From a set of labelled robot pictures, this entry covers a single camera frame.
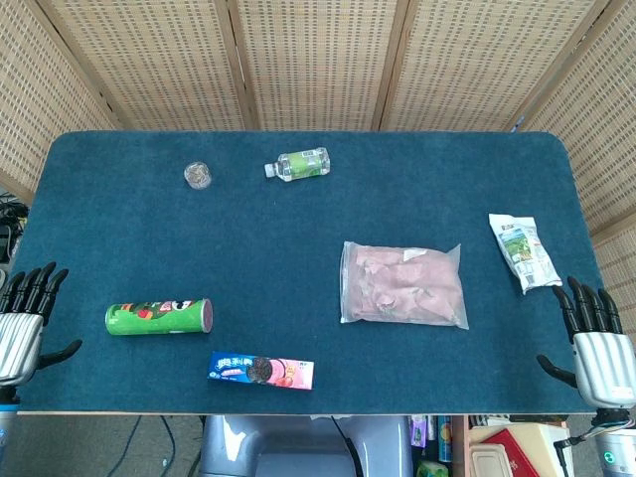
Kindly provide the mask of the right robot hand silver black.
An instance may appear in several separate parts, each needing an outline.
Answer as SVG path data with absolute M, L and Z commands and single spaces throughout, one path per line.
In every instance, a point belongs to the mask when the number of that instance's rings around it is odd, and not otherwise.
M 635 352 L 624 333 L 618 307 L 603 288 L 592 289 L 573 277 L 571 293 L 552 287 L 571 345 L 574 370 L 557 367 L 545 355 L 537 361 L 553 379 L 576 389 L 597 409 L 631 409 L 635 406 Z

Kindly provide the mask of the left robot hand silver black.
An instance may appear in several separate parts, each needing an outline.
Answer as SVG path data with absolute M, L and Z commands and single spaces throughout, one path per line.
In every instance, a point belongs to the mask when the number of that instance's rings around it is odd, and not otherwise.
M 43 332 L 49 325 L 62 283 L 69 274 L 54 262 L 21 271 L 1 286 L 1 392 L 27 383 L 36 372 L 62 363 L 81 347 L 82 340 L 43 354 Z

